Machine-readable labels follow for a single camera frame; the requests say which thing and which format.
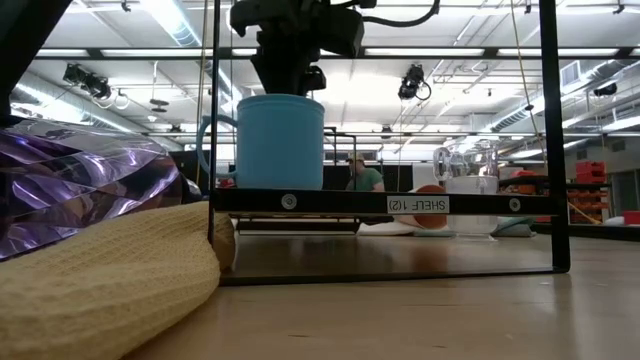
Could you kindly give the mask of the orange storage shelving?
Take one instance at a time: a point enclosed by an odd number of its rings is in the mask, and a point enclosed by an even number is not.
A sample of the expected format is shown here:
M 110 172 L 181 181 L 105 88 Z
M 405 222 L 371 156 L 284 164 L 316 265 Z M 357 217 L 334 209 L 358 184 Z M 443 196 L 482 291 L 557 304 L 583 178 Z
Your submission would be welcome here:
M 606 188 L 569 189 L 567 192 L 571 224 L 603 224 L 609 218 L 609 191 Z

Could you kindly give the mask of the white folded cloth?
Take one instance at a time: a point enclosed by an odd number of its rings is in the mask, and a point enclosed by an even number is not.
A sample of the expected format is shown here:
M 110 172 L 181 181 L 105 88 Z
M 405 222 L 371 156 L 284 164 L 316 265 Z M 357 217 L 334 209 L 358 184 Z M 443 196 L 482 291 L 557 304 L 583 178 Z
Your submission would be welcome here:
M 356 232 L 358 236 L 404 236 L 413 234 L 416 227 L 401 222 L 386 222 L 373 225 L 362 223 Z

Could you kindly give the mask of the peach plastic cup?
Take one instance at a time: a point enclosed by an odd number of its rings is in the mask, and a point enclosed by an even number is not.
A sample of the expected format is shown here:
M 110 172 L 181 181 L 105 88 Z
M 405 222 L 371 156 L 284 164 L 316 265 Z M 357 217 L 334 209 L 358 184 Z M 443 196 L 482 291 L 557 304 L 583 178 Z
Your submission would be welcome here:
M 444 193 L 445 189 L 439 185 L 423 185 L 411 190 L 411 193 Z M 398 222 L 423 229 L 441 229 L 447 225 L 446 215 L 398 215 L 394 219 Z

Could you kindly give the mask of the black computer tower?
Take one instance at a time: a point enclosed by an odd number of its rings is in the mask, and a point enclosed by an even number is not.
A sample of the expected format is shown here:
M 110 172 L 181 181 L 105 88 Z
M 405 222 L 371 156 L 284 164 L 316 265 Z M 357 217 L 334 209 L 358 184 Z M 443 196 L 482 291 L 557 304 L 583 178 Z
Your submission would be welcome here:
M 204 181 L 208 178 L 207 173 L 201 168 L 197 152 L 172 151 L 169 153 L 178 169 L 193 182 Z

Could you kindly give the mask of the person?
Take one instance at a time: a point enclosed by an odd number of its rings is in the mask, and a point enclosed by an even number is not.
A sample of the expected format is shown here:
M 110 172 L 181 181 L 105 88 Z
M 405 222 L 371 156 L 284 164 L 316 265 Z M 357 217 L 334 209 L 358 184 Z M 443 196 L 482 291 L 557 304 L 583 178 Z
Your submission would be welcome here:
M 350 170 L 350 180 L 347 191 L 384 192 L 385 185 L 382 174 L 374 168 L 365 166 L 361 153 L 353 152 L 347 159 Z

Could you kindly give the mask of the clear plastic footed mug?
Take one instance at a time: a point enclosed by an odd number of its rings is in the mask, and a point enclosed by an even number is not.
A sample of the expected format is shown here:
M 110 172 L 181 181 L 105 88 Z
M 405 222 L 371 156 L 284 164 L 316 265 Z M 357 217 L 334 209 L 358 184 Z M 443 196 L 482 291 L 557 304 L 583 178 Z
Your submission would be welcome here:
M 489 141 L 436 149 L 433 171 L 447 193 L 496 195 L 498 192 L 497 150 Z
M 495 195 L 498 178 L 495 176 L 458 176 L 445 181 L 445 189 L 453 194 Z M 458 236 L 483 237 L 491 240 L 498 218 L 488 215 L 453 215 L 447 217 L 448 227 Z

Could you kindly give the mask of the light blue cloth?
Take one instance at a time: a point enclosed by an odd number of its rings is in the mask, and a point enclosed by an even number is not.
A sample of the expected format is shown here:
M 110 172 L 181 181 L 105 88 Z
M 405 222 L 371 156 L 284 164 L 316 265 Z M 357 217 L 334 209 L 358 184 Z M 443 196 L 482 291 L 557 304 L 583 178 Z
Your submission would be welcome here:
M 532 229 L 534 219 L 530 217 L 498 217 L 493 237 L 534 237 L 537 233 Z

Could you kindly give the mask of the light blue plastic mug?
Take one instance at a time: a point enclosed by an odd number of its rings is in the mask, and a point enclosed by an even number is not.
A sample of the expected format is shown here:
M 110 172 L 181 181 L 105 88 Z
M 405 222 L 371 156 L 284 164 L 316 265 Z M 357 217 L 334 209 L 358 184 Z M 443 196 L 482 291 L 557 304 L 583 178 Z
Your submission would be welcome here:
M 219 122 L 237 130 L 236 164 L 230 173 L 239 188 L 320 190 L 323 186 L 324 107 L 309 98 L 287 94 L 256 95 L 241 100 L 235 119 L 225 115 L 202 117 L 196 153 L 206 173 L 202 150 L 207 128 Z

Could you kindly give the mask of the red storage bins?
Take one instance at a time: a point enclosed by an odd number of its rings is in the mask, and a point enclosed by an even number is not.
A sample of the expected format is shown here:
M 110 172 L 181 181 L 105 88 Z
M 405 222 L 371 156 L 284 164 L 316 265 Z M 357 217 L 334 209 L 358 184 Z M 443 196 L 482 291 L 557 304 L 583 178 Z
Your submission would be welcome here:
M 606 165 L 601 161 L 577 162 L 575 176 L 580 184 L 603 184 L 607 179 Z

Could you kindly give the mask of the yellow waffle cloth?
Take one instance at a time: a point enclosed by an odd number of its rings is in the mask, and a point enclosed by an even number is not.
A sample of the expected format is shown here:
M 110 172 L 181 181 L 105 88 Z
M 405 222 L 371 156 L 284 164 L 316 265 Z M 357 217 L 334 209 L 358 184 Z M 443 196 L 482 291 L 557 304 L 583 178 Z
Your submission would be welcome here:
M 179 322 L 234 261 L 232 220 L 208 208 L 125 215 L 0 263 L 0 360 L 118 360 Z

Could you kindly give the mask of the purple translucent faceted tumbler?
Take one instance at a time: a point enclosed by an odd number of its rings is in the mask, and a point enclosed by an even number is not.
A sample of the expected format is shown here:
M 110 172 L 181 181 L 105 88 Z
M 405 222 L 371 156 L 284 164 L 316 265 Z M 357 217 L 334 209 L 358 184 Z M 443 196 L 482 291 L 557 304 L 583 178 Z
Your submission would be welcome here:
M 183 173 L 149 137 L 10 119 L 0 127 L 0 262 L 104 220 L 182 204 Z

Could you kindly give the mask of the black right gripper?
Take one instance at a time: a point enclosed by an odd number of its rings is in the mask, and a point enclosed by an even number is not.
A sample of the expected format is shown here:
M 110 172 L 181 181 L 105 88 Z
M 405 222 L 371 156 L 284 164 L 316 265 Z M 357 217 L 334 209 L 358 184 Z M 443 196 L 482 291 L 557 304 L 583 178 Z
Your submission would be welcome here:
M 252 26 L 258 48 L 251 56 L 268 94 L 302 95 L 306 62 L 323 51 L 353 58 L 364 37 L 363 16 L 354 8 L 365 0 L 333 4 L 331 0 L 240 0 L 230 9 L 230 26 L 243 37 Z M 326 88 L 326 76 L 312 65 L 305 74 L 307 91 Z

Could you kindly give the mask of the black aluminium table frame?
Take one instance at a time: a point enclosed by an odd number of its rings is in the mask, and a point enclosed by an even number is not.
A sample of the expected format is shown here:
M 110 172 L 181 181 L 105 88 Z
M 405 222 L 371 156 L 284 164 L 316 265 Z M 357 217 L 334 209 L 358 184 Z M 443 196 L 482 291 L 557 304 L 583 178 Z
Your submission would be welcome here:
M 569 224 L 569 238 L 593 238 L 640 243 L 640 226 Z

